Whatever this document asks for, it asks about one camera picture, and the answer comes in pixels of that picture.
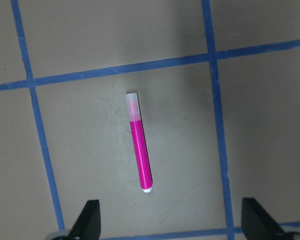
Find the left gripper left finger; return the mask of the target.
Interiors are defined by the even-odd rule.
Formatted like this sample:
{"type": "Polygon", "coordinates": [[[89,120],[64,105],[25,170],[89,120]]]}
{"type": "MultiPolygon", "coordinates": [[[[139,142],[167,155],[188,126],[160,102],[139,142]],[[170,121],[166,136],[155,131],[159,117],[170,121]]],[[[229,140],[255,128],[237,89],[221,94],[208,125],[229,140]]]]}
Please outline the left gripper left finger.
{"type": "Polygon", "coordinates": [[[101,235],[99,200],[88,200],[73,225],[68,237],[71,240],[98,240],[101,235]]]}

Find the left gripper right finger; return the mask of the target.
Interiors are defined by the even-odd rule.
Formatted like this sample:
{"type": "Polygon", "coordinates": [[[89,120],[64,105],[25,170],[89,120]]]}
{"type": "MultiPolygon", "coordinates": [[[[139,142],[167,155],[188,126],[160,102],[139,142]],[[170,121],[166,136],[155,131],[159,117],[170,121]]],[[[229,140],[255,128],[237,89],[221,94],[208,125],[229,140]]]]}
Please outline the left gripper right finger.
{"type": "Polygon", "coordinates": [[[241,229],[247,240],[284,240],[286,232],[255,198],[241,202],[241,229]]]}

